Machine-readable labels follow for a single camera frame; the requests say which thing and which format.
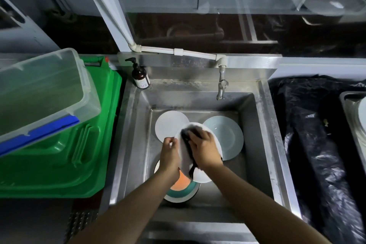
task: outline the transparent plastic box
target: transparent plastic box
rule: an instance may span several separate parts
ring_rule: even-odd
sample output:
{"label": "transparent plastic box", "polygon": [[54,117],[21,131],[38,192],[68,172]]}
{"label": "transparent plastic box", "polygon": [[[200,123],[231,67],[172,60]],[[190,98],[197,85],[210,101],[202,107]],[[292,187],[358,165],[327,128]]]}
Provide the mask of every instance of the transparent plastic box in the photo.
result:
{"label": "transparent plastic box", "polygon": [[94,82],[72,48],[0,69],[0,155],[101,111]]}

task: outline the soap dispenser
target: soap dispenser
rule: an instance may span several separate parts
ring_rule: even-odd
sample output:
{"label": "soap dispenser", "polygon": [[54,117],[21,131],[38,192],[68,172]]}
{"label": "soap dispenser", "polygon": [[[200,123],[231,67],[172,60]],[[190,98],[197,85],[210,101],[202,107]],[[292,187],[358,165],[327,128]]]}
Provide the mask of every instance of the soap dispenser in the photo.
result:
{"label": "soap dispenser", "polygon": [[132,71],[132,78],[135,80],[137,88],[147,89],[150,86],[150,79],[148,73],[141,67],[138,63],[136,63],[136,58],[131,57],[126,59],[125,61],[131,61],[133,64],[134,70]]}

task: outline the person's right hand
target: person's right hand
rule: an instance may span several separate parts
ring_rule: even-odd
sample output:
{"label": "person's right hand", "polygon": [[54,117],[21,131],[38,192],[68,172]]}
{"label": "person's right hand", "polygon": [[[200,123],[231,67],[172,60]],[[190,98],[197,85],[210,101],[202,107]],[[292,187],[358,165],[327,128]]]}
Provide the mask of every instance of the person's right hand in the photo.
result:
{"label": "person's right hand", "polygon": [[217,150],[213,135],[202,130],[202,128],[197,128],[197,130],[202,139],[191,131],[188,133],[191,138],[189,145],[191,146],[193,158],[198,167],[206,172],[208,169],[222,166],[221,155]]}

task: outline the green plastic container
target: green plastic container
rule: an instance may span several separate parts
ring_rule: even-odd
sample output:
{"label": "green plastic container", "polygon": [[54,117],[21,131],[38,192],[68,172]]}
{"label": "green plastic container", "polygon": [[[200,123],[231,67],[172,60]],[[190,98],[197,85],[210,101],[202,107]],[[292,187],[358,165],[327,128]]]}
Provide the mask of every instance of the green plastic container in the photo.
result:
{"label": "green plastic container", "polygon": [[0,197],[89,197],[104,187],[121,76],[104,57],[87,66],[101,113],[75,127],[0,158]]}

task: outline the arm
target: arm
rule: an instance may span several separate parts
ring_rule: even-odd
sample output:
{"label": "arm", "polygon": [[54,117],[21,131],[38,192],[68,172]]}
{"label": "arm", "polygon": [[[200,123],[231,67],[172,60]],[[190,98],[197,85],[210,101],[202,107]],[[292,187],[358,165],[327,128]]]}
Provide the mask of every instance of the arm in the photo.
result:
{"label": "arm", "polygon": [[318,231],[222,164],[213,135],[190,133],[193,157],[238,211],[260,244],[330,244]]}
{"label": "arm", "polygon": [[158,171],[78,233],[70,244],[135,243],[169,188],[178,180],[179,161],[177,139],[165,138]]}

